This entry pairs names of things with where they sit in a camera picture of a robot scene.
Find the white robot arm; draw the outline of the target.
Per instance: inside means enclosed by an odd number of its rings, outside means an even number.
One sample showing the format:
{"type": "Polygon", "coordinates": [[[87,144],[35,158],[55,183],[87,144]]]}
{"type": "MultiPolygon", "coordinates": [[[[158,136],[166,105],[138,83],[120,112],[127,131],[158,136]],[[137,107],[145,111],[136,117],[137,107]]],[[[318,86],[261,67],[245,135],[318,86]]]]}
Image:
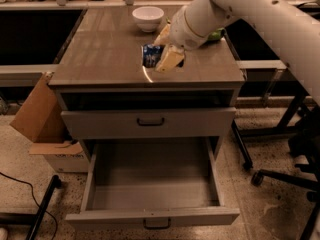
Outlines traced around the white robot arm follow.
{"type": "Polygon", "coordinates": [[[237,19],[255,29],[320,104],[320,22],[284,0],[193,0],[154,43],[194,50],[210,33],[237,19]]]}

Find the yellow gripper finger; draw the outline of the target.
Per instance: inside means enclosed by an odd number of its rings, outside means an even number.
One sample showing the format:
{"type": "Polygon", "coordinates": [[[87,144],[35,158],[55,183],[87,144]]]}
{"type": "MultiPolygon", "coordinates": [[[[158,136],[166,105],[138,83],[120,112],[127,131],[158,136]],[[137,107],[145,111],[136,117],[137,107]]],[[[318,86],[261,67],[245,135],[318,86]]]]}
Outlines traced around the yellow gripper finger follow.
{"type": "Polygon", "coordinates": [[[184,59],[184,49],[175,45],[167,44],[161,54],[159,62],[156,64],[157,72],[166,72],[172,70],[184,59]]]}
{"type": "Polygon", "coordinates": [[[167,24],[162,31],[160,32],[160,34],[157,36],[157,38],[155,39],[155,41],[153,42],[153,44],[155,46],[161,46],[161,45],[167,45],[170,43],[170,38],[169,38],[169,34],[170,34],[170,25],[167,24]]]}

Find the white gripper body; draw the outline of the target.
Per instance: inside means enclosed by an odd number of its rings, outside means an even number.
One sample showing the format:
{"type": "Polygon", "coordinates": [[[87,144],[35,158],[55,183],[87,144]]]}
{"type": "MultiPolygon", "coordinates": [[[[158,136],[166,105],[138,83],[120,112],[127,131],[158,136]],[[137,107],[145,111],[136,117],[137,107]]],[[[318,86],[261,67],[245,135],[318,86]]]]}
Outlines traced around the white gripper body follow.
{"type": "Polygon", "coordinates": [[[212,0],[193,0],[173,16],[170,43],[185,50],[194,50],[204,44],[209,35],[226,27],[233,17],[212,0]]]}

